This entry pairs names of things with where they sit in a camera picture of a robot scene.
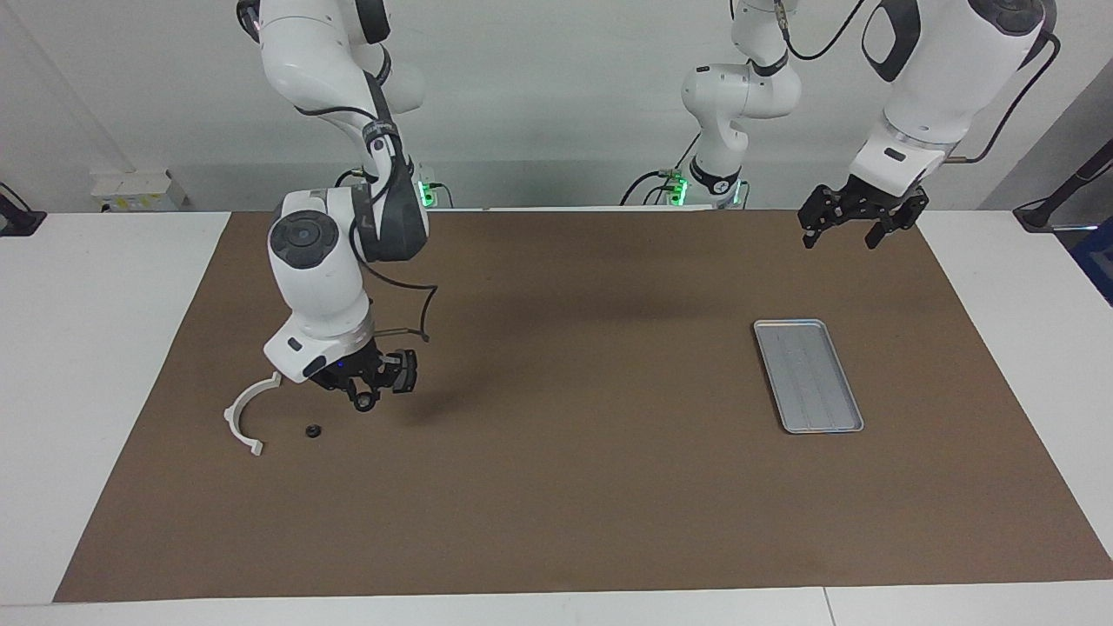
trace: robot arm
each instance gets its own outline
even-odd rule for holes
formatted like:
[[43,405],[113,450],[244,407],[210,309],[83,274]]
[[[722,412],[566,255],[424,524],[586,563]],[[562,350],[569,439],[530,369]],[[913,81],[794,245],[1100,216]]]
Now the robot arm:
[[883,0],[863,49],[893,94],[846,185],[819,186],[799,212],[804,243],[851,219],[877,221],[877,247],[927,206],[920,183],[951,156],[1030,57],[1045,22],[1041,0]]
[[[395,101],[403,109],[416,108],[424,88],[412,75],[392,80],[398,72],[380,46],[390,35],[384,0],[244,0],[237,13],[275,90],[343,130],[367,174],[364,185],[295,192],[283,202],[268,247],[292,315],[264,352],[294,382],[345,391],[367,411],[381,388],[404,393],[416,380],[412,351],[384,355],[375,345],[361,265],[407,261],[427,239],[384,85],[402,86]],[[357,380],[371,390],[357,392]]]
[[[789,4],[796,8],[795,0]],[[688,74],[683,102],[700,125],[686,176],[689,196],[721,206],[735,196],[749,137],[743,119],[784,117],[800,101],[800,77],[789,65],[774,0],[741,0],[732,30],[746,65],[701,66]]]

